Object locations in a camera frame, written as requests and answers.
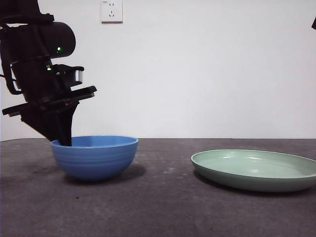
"black object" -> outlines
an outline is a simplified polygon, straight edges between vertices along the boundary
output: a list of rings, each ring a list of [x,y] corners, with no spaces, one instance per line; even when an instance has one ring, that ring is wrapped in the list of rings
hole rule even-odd
[[[10,23],[24,23],[10,27]],[[50,141],[71,146],[72,118],[79,100],[94,96],[96,88],[72,91],[82,83],[83,67],[53,65],[52,58],[72,54],[76,39],[69,26],[41,14],[37,0],[1,0],[0,54],[11,94],[23,94],[27,103],[4,109]]]
[[[316,18],[315,18],[314,23],[312,24],[312,28],[316,30]]]

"mint green plate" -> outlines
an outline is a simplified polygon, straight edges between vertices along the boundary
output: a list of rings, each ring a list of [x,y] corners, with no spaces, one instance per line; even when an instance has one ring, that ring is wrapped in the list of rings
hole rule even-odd
[[[194,154],[191,161],[205,178],[238,189],[292,192],[316,184],[316,161],[289,154],[212,150]]]

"wall outlet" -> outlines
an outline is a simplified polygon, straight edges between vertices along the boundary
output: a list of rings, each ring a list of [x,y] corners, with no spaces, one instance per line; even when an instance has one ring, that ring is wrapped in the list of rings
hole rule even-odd
[[[123,0],[101,1],[101,22],[122,23],[123,22]]]

